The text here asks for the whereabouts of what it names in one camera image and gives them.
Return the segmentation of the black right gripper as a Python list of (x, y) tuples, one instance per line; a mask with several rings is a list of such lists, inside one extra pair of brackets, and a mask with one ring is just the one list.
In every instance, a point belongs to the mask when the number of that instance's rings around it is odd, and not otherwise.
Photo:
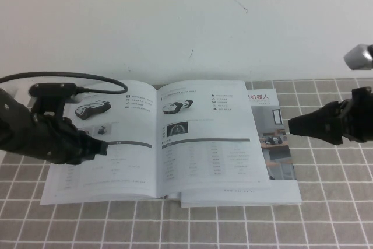
[(342, 120), (342, 135), (350, 141), (372, 141), (372, 88), (361, 87), (351, 91), (351, 98), (340, 103), (333, 101), (311, 113), (289, 120), (292, 135), (307, 136), (340, 145), (342, 137), (327, 131), (323, 125), (339, 115)]

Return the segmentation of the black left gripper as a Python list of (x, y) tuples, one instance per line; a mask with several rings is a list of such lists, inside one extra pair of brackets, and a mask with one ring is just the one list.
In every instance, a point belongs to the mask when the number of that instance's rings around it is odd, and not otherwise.
[(28, 141), (28, 157), (53, 164), (80, 165), (107, 155), (108, 143), (77, 129), (72, 121), (63, 118), (30, 114), (33, 124)]

